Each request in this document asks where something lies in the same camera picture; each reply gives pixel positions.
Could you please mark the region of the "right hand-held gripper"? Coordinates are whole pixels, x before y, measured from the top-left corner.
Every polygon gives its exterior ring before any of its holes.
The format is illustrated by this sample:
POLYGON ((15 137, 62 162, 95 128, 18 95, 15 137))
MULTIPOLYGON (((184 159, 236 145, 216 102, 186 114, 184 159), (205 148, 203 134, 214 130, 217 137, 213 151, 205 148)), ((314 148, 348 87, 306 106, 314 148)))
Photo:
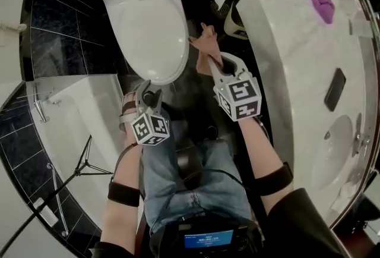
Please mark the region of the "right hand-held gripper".
POLYGON ((241 58, 230 53, 221 53, 221 58, 222 70, 213 57, 207 57, 219 106, 234 122, 258 116, 261 113, 262 95, 257 78, 246 72, 247 67, 241 58), (225 74, 239 75, 226 80, 225 74))

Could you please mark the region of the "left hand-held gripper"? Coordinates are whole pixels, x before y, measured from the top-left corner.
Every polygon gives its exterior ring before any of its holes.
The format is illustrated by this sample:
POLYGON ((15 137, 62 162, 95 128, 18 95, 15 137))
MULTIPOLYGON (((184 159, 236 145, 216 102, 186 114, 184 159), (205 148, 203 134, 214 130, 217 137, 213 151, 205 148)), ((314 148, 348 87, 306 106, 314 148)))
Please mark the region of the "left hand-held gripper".
MULTIPOLYGON (((138 86, 137 105, 145 104, 143 97, 150 84, 150 80, 144 80, 138 86)), ((142 112, 138 112, 138 107, 134 103, 126 103, 122 107, 119 128, 126 132, 125 124, 129 124, 138 144, 156 146, 170 137, 169 121, 155 110, 161 107, 162 89, 150 92, 150 96, 150 107, 145 108, 142 112)))

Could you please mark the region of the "person's left hand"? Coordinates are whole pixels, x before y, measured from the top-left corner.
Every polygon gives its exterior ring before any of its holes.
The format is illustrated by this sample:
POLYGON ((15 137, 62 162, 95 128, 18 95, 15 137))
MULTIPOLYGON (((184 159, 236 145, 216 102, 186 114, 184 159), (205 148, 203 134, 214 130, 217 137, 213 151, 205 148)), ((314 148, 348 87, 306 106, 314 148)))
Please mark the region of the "person's left hand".
POLYGON ((138 117, 135 93, 128 93, 122 99, 121 114, 119 116, 119 128, 126 134, 128 139, 134 139, 132 122, 138 117))

